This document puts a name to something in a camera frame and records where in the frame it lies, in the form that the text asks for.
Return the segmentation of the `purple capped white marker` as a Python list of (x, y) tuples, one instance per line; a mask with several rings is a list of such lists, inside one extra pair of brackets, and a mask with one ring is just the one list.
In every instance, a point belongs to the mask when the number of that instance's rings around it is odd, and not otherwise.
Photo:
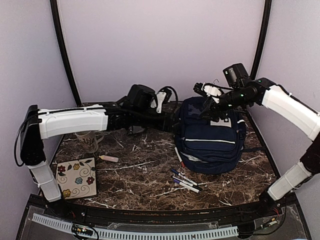
[(179, 179), (179, 178), (177, 178), (177, 177), (175, 177), (175, 176), (172, 176), (172, 178), (173, 178), (174, 182), (177, 183), (177, 184), (183, 183), (183, 184), (188, 185), (188, 186), (191, 186), (191, 187), (197, 186), (196, 184), (194, 184), (194, 183), (192, 183), (192, 182)]

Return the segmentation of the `red capped white marker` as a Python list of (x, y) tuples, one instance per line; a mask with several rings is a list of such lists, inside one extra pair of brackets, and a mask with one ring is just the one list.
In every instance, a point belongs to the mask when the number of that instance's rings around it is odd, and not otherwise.
[(179, 160), (179, 163), (180, 163), (181, 167), (182, 167), (182, 168), (185, 168), (186, 166), (185, 166), (185, 164), (184, 164), (184, 162), (183, 162), (183, 160), (182, 160), (182, 158), (181, 158), (181, 156), (180, 156), (180, 153), (179, 153), (177, 147), (174, 148), (174, 151), (175, 151), (175, 153), (176, 153), (176, 155), (177, 155), (177, 158), (178, 158), (178, 160)]

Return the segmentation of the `black front rail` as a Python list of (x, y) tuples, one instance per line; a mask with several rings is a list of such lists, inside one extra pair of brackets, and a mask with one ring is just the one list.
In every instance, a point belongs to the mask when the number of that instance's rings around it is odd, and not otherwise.
[(218, 222), (242, 225), (262, 217), (256, 212), (258, 202), (198, 210), (142, 211), (94, 207), (65, 200), (48, 203), (45, 198), (31, 194), (27, 203), (42, 208), (50, 216), (101, 226), (112, 222), (149, 225)]

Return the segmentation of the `black capped white marker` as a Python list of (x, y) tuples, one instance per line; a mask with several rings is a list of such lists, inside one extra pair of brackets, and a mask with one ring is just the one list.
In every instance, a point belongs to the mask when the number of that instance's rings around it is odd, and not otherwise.
[(195, 193), (199, 193), (199, 192), (200, 192), (199, 189), (194, 188), (194, 187), (192, 187), (192, 186), (190, 186), (190, 185), (188, 185), (188, 184), (185, 184), (185, 183), (183, 183), (183, 182), (181, 182), (181, 181), (179, 181), (179, 180), (177, 180), (177, 179), (175, 179), (175, 178), (173, 179), (173, 181), (174, 181), (176, 184), (181, 185), (181, 186), (183, 186), (184, 188), (187, 188), (188, 190), (191, 190), (191, 191), (193, 191), (193, 192), (195, 192)]

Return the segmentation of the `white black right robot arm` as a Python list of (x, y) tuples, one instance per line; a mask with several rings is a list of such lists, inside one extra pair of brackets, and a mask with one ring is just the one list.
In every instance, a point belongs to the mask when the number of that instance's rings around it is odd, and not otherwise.
[(311, 145), (298, 162), (260, 195), (260, 202), (255, 205), (255, 213), (258, 216), (266, 217), (274, 210), (275, 201), (282, 199), (312, 176), (319, 174), (320, 113), (299, 101), (283, 86), (264, 77), (257, 80), (244, 77), (231, 84), (226, 93), (213, 83), (196, 83), (193, 90), (206, 98), (201, 113), (205, 119), (213, 121), (224, 119), (228, 110), (257, 104), (277, 113), (311, 140)]

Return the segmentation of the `cream floral mug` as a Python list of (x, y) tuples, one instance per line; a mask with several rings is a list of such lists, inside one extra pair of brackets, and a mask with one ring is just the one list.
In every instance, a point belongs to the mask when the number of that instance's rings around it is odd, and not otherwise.
[(104, 139), (104, 134), (99, 131), (80, 131), (74, 135), (80, 141), (87, 153), (93, 154), (99, 149), (99, 143)]

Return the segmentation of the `blue capped white marker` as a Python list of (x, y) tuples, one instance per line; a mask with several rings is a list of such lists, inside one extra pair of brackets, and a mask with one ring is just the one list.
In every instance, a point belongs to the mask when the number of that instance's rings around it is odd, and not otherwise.
[(175, 175), (178, 175), (178, 176), (186, 179), (186, 176), (185, 176), (185, 175), (183, 175), (181, 172), (178, 172), (177, 170), (175, 170), (175, 169), (173, 169), (173, 168), (171, 169), (171, 172), (174, 173)]

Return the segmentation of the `navy blue backpack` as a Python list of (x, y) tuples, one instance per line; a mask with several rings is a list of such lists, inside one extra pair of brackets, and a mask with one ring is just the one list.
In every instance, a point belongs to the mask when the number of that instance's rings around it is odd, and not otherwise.
[(192, 172), (218, 175), (232, 171), (238, 164), (247, 134), (243, 116), (229, 110), (228, 118), (215, 122), (201, 118), (204, 97), (185, 99), (176, 116), (180, 129), (174, 144), (185, 166)]

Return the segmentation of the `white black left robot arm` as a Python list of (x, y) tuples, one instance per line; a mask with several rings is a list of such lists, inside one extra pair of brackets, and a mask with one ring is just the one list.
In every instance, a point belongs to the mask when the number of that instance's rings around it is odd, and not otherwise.
[(14, 142), (14, 158), (21, 160), (33, 174), (51, 210), (67, 218), (70, 206), (62, 200), (62, 191), (51, 171), (43, 141), (51, 137), (77, 133), (128, 129), (133, 126), (173, 132), (177, 119), (174, 112), (158, 113), (153, 108), (126, 109), (116, 103), (95, 104), (64, 109), (39, 109), (31, 105), (20, 125)]

